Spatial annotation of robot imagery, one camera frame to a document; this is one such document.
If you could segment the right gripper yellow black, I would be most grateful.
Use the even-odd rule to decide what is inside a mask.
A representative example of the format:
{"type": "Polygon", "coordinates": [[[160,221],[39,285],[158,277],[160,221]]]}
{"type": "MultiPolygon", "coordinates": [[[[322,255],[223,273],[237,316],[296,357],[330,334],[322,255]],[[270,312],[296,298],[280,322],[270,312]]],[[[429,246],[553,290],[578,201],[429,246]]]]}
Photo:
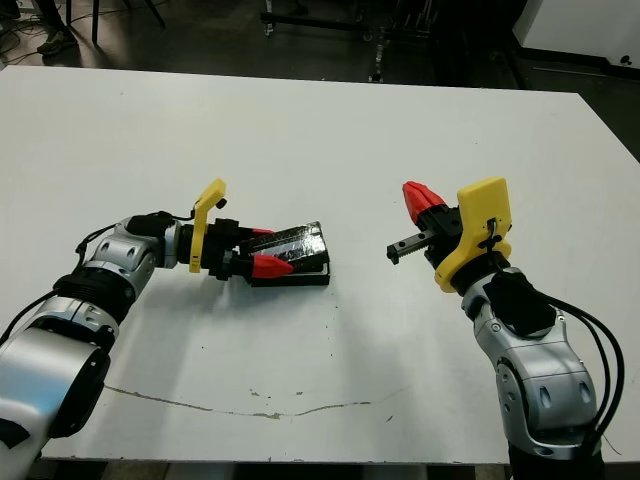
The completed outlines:
{"type": "Polygon", "coordinates": [[[422,250],[445,293],[464,293],[498,267],[509,265],[506,236],[512,216],[504,178],[491,177],[459,190],[455,207],[418,182],[405,182],[402,193],[418,233],[387,247],[393,264],[422,250]]]}

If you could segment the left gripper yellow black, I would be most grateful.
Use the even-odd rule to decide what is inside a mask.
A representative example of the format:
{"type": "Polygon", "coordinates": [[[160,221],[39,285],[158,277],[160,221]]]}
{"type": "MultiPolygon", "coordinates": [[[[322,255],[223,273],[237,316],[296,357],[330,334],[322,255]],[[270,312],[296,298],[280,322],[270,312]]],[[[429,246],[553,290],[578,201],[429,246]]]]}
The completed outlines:
{"type": "MultiPolygon", "coordinates": [[[[232,219],[208,222],[209,211],[226,205],[226,183],[215,179],[199,196],[193,207],[194,223],[189,253],[189,271],[202,269],[218,280],[232,276],[249,279],[277,279],[294,272],[294,266],[277,257],[248,257],[239,253],[240,243],[249,238],[249,230],[232,219]]],[[[251,236],[273,234],[269,229],[252,229],[251,236]]]]}

